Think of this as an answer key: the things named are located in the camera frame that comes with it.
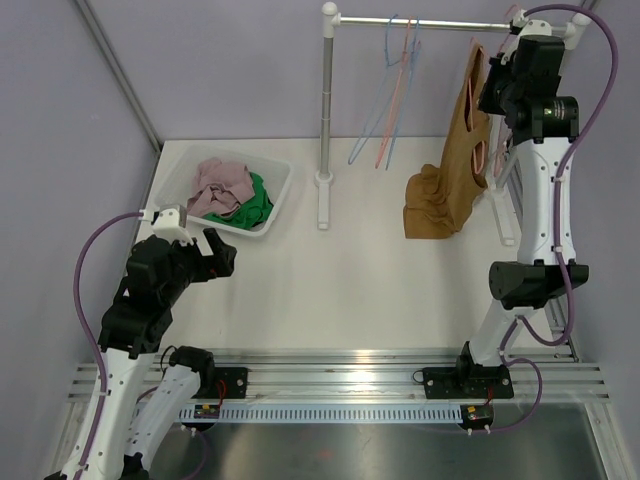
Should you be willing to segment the green tank top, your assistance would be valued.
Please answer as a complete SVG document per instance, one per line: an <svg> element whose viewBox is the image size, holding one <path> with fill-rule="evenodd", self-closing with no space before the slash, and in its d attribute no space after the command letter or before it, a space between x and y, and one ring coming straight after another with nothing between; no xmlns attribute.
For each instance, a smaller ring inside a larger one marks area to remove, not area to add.
<svg viewBox="0 0 640 480"><path fill-rule="evenodd" d="M249 177L251 186L243 182L230 190L239 203L239 207L234 212L223 215L211 212L206 214L204 219L242 230L251 230L261 225L263 191L266 189L260 175L250 172Z"/></svg>

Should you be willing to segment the mauve tank top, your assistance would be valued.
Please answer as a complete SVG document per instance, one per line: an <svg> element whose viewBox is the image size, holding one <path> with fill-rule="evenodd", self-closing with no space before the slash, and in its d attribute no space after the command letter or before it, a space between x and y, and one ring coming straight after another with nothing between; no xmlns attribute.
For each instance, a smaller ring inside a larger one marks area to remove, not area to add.
<svg viewBox="0 0 640 480"><path fill-rule="evenodd" d="M227 218L254 196L253 180L244 163L210 158L196 169L187 212L199 218L209 214Z"/></svg>

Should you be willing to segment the pink wire hanger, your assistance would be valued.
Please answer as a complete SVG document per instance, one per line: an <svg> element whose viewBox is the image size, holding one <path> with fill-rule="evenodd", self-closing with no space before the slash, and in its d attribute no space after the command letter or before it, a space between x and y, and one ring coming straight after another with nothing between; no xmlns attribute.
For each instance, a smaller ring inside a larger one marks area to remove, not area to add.
<svg viewBox="0 0 640 480"><path fill-rule="evenodd" d="M394 15L387 23L384 38L385 77L383 85L390 79L389 74L395 74L393 89L389 92L383 112L387 114L375 168L384 166L389 169L393 156L395 143L404 115L405 103L411 90L414 66L420 53L421 41L418 39L419 19L410 17L404 26L404 38L399 57L392 59L389 49L389 38Z"/></svg>

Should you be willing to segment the light blue hanger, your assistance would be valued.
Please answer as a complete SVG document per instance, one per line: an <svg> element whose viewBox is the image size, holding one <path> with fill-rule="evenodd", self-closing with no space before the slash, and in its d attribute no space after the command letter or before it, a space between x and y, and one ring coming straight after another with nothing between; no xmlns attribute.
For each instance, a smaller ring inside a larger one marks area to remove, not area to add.
<svg viewBox="0 0 640 480"><path fill-rule="evenodd" d="M384 168L389 169L393 158L395 145L404 116L414 77L415 66L420 55L421 41L418 35L419 19L410 17L405 32L403 50L396 85L391 96L389 117L381 144L381 152L386 155Z"/></svg>
<svg viewBox="0 0 640 480"><path fill-rule="evenodd" d="M369 109L367 118L364 122L360 135L355 141L352 147L352 150L348 156L347 163L349 165L353 165L356 162L360 153L362 152L366 144L369 142L369 140L372 138L373 134L379 128L381 123L383 123L382 133L381 133L381 137L382 137L384 125L387 117L387 114L383 112L383 109L385 107L385 103L388 98L389 92L393 89L393 81L395 80L394 73L390 73L389 76L390 76L390 79L385 85L383 85L384 77L385 77L385 60L384 60L384 70L383 70L382 78L376 89L376 93L374 95L371 107Z"/></svg>

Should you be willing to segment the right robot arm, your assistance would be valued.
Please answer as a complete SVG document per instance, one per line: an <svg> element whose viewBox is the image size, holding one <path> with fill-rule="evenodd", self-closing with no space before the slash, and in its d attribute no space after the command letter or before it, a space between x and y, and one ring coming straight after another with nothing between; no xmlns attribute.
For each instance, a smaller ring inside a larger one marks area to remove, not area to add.
<svg viewBox="0 0 640 480"><path fill-rule="evenodd" d="M511 131L510 155L521 171L521 239L516 260L490 268L493 300L445 383L448 399L511 398L508 348L521 330L534 330L531 318L550 300L570 296L588 279L571 239L569 186L579 108L575 98L557 93L564 52L557 36L525 34L513 53L490 61L478 107L503 117Z"/></svg>

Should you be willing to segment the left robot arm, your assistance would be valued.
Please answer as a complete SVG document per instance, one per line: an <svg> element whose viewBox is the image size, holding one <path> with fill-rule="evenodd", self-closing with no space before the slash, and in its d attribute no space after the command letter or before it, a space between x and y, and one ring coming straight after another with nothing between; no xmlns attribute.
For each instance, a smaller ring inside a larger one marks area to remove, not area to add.
<svg viewBox="0 0 640 480"><path fill-rule="evenodd" d="M233 274L237 250L207 228L210 254L196 240L152 235L132 248L112 305L101 321L98 375L87 416L56 479L146 479L164 437L193 397L215 388L214 356L177 348L160 385L142 410L142 384L172 323L172 308L194 283Z"/></svg>

